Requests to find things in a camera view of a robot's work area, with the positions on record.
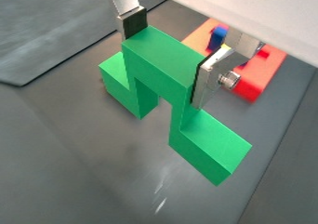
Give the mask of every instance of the metal bracket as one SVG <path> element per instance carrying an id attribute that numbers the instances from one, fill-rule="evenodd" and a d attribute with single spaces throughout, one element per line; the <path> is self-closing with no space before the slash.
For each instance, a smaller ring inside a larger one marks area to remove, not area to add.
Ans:
<path id="1" fill-rule="evenodd" d="M 149 27 L 148 10 L 138 0 L 111 0 L 117 16 L 117 28 L 124 41 Z"/>
<path id="2" fill-rule="evenodd" d="M 198 65 L 192 104 L 201 109 L 221 86 L 233 89 L 240 75 L 232 70 L 256 55 L 264 43 L 234 28 L 229 29 L 221 48 Z"/>

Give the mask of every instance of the red object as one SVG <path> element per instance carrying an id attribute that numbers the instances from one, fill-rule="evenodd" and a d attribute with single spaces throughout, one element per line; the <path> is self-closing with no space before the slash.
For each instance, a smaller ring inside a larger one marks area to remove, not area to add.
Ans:
<path id="1" fill-rule="evenodd" d="M 208 20 L 184 40 L 184 43 L 205 56 L 209 56 L 213 52 L 208 49 L 208 45 L 212 32 L 217 26 L 221 26 L 221 23 L 217 20 Z M 270 83 L 287 56 L 287 52 L 266 45 L 245 66 L 236 67 L 234 72 L 241 75 L 241 79 L 237 87 L 232 91 L 250 102 L 256 102 Z"/>

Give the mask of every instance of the green block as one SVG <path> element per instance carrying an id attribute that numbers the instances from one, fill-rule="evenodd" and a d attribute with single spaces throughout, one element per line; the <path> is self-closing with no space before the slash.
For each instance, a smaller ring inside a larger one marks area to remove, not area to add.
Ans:
<path id="1" fill-rule="evenodd" d="M 252 145 L 190 104 L 204 56 L 153 27 L 126 40 L 122 49 L 99 65 L 110 94 L 140 119 L 157 107 L 160 97 L 168 100 L 173 107 L 169 145 L 220 185 Z"/>

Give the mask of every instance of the blue block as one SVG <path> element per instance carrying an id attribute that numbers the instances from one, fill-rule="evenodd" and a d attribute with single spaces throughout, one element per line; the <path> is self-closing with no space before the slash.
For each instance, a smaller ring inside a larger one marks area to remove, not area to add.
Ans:
<path id="1" fill-rule="evenodd" d="M 228 34 L 228 29 L 218 26 L 212 34 L 210 43 L 208 46 L 209 49 L 214 51 L 216 49 L 221 47 L 226 34 Z"/>

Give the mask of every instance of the green foam block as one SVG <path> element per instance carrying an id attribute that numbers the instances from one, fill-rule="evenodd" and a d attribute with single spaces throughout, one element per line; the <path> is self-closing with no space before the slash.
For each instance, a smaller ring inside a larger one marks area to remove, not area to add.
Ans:
<path id="1" fill-rule="evenodd" d="M 252 145 L 190 104 L 204 56 L 153 27 L 126 40 L 122 50 L 99 65 L 110 94 L 140 119 L 157 107 L 160 97 L 168 100 L 173 107 L 169 145 L 220 185 Z"/>

